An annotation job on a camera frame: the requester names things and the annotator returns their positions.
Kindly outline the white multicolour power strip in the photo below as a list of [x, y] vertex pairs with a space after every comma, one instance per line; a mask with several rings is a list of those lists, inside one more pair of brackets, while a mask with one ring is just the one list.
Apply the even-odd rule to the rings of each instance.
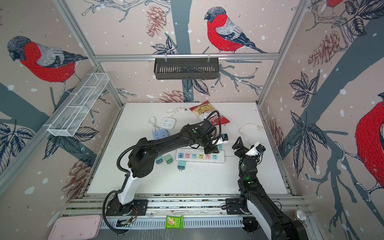
[[220, 155], [220, 160], [213, 161], [211, 159], [211, 154], [206, 155], [203, 149], [180, 148], [176, 150], [176, 161], [186, 161], [186, 162], [194, 162], [194, 163], [215, 163], [215, 164], [225, 163], [224, 151], [219, 151], [219, 153], [217, 154]]

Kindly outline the teal charger plug front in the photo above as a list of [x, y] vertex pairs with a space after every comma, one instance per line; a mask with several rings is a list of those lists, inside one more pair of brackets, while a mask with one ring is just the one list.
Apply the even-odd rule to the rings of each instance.
[[178, 170], [184, 171], [186, 169], [186, 161], [179, 161], [178, 162]]

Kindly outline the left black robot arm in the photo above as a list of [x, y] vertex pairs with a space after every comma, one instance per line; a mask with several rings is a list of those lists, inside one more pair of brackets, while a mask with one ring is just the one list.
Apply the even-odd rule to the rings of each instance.
[[221, 124], [214, 126], [208, 120], [187, 124], [177, 134], [160, 140], [141, 138], [117, 158], [117, 168], [125, 173], [125, 179], [119, 190], [107, 194], [102, 206], [103, 216], [122, 216], [135, 210], [134, 198], [140, 180], [153, 171], [160, 156], [193, 145], [204, 148], [206, 155], [213, 154], [218, 150], [217, 145], [228, 139]]

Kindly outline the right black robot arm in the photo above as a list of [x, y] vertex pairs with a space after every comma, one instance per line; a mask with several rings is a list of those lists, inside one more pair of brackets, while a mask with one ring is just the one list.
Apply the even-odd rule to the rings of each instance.
[[238, 137], [232, 149], [239, 157], [240, 209], [255, 217], [269, 240], [307, 240], [303, 223], [287, 216], [270, 199], [258, 179], [258, 166], [266, 148], [257, 142], [248, 149]]

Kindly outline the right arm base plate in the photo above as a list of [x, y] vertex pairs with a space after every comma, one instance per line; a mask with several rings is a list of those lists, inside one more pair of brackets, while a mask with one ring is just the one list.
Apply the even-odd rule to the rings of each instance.
[[225, 199], [225, 204], [222, 206], [222, 209], [226, 210], [228, 215], [250, 214], [246, 206], [246, 201], [242, 197]]

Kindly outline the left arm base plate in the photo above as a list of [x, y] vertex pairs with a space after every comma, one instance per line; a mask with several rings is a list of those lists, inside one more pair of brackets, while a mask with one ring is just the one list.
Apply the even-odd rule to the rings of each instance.
[[112, 199], [106, 205], [106, 216], [145, 216], [148, 200], [133, 200], [122, 205], [118, 198]]

